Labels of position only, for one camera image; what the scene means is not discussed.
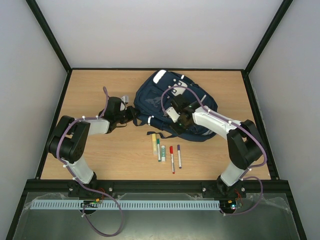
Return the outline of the yellow highlighter pen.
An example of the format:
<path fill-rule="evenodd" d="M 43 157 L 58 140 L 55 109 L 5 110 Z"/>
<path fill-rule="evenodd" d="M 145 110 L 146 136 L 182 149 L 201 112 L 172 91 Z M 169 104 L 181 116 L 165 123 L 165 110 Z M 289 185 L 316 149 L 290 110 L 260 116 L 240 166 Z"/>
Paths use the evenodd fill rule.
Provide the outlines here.
<path fill-rule="evenodd" d="M 157 146 L 157 135 L 155 133 L 151 134 L 151 142 L 152 142 L 152 151 L 154 155 L 158 155 L 158 146 Z"/>

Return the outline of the navy blue student backpack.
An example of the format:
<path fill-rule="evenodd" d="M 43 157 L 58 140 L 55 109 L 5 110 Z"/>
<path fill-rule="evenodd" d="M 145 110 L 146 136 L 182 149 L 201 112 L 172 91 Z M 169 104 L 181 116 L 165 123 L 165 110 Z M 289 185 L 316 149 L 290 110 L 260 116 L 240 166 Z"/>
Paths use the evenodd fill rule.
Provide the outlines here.
<path fill-rule="evenodd" d="M 168 71 L 158 70 L 154 72 L 138 89 L 133 101 L 134 107 L 139 110 L 137 119 L 133 123 L 138 126 L 149 125 L 160 130 L 162 139 L 166 137 L 162 132 L 168 132 L 169 138 L 179 137 L 191 142 L 204 142 L 216 135 L 208 128 L 194 124 L 184 133 L 177 135 L 170 129 L 170 124 L 174 123 L 164 111 L 176 104 L 176 99 L 182 100 L 182 108 L 197 101 L 203 105 L 217 111 L 218 105 L 214 98 L 203 88 L 196 84 L 187 76 Z"/>

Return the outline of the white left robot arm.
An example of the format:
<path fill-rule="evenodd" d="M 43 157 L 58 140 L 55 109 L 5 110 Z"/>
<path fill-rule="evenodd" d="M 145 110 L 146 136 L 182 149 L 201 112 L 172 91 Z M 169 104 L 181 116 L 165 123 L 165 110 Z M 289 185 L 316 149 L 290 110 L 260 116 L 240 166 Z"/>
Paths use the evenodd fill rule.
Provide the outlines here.
<path fill-rule="evenodd" d="M 137 118 L 139 110 L 127 106 L 125 98 L 108 97 L 97 116 L 73 118 L 64 115 L 46 142 L 46 150 L 63 163 L 73 179 L 90 184 L 96 178 L 84 157 L 87 138 L 111 133 L 117 125 L 126 125 Z"/>

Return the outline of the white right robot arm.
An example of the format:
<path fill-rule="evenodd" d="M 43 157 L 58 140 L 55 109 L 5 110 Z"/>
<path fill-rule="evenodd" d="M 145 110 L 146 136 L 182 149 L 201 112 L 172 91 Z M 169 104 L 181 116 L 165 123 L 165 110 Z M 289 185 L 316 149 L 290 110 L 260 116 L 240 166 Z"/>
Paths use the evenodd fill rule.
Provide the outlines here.
<path fill-rule="evenodd" d="M 198 125 L 226 140 L 230 163 L 218 177 L 217 185 L 222 195 L 229 196 L 235 191 L 235 184 L 253 167 L 252 163 L 265 154 L 256 125 L 248 119 L 228 118 L 198 101 L 190 103 L 181 94 L 171 100 L 171 106 L 179 127 Z"/>

